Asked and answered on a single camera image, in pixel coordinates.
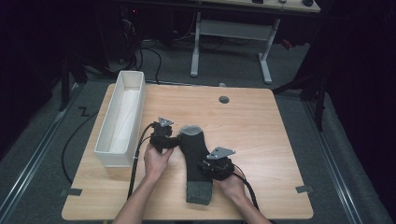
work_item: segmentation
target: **tape piece on table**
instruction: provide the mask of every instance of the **tape piece on table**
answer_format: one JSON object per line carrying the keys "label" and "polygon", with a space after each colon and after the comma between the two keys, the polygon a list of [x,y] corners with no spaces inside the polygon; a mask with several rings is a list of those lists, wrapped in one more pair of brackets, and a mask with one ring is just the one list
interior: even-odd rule
{"label": "tape piece on table", "polygon": [[60,196],[67,196],[67,195],[79,196],[79,195],[81,195],[81,192],[82,192],[82,189],[63,189],[59,195]]}
{"label": "tape piece on table", "polygon": [[314,191],[312,186],[300,186],[300,187],[297,187],[296,189],[297,189],[297,193],[304,193],[304,192],[310,193],[310,192]]}

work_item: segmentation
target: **white rectangular container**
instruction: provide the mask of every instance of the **white rectangular container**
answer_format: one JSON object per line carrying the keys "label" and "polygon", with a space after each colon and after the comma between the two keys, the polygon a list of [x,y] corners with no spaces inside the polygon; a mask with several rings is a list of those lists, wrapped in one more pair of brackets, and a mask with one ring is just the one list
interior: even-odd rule
{"label": "white rectangular container", "polygon": [[142,72],[120,72],[94,150],[104,166],[133,165],[145,93]]}

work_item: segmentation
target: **dark gray sock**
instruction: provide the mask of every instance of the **dark gray sock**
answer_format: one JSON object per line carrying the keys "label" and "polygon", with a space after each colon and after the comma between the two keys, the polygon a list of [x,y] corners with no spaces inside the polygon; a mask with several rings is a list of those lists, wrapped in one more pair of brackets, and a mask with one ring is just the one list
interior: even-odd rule
{"label": "dark gray sock", "polygon": [[199,169],[197,164],[209,154],[204,133],[199,126],[184,126],[180,129],[180,138],[180,149],[186,158],[187,165],[186,202],[208,205],[212,199],[213,182]]}

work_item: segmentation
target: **forearm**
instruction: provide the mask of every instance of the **forearm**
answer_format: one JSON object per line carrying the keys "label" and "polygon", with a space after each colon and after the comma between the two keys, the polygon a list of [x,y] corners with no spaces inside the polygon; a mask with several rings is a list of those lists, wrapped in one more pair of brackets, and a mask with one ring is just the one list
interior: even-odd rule
{"label": "forearm", "polygon": [[149,203],[149,198],[152,191],[154,191],[157,182],[157,177],[145,176],[126,204],[122,207],[113,223],[141,223],[146,207]]}
{"label": "forearm", "polygon": [[249,224],[271,224],[271,222],[251,203],[246,195],[233,197],[233,203],[238,209],[246,223]]}

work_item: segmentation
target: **table top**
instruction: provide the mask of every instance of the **table top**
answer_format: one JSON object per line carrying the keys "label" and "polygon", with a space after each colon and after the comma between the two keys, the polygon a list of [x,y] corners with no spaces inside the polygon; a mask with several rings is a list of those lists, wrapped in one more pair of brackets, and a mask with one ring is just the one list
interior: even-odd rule
{"label": "table top", "polygon": [[[62,216],[68,220],[110,220],[126,202],[132,168],[108,168],[96,158],[94,147],[114,85],[110,85],[84,154]],[[228,104],[220,96],[230,99]],[[147,85],[141,133],[152,121],[172,120],[174,135],[184,125],[199,125],[209,151],[233,149],[229,158],[238,165],[253,187],[261,211],[271,219],[313,216],[307,193],[274,95],[266,89]],[[144,151],[140,149],[134,187],[144,176]],[[241,219],[233,204],[213,186],[209,205],[186,203],[186,163],[175,148],[167,170],[148,203],[144,219],[198,220]]]}
{"label": "table top", "polygon": [[320,7],[314,1],[311,7],[306,7],[302,0],[287,0],[285,4],[279,3],[279,0],[263,0],[262,4],[252,3],[252,0],[201,0],[207,3],[219,3],[226,5],[236,5],[244,7],[264,7],[281,10],[301,11],[301,12],[320,12]]}

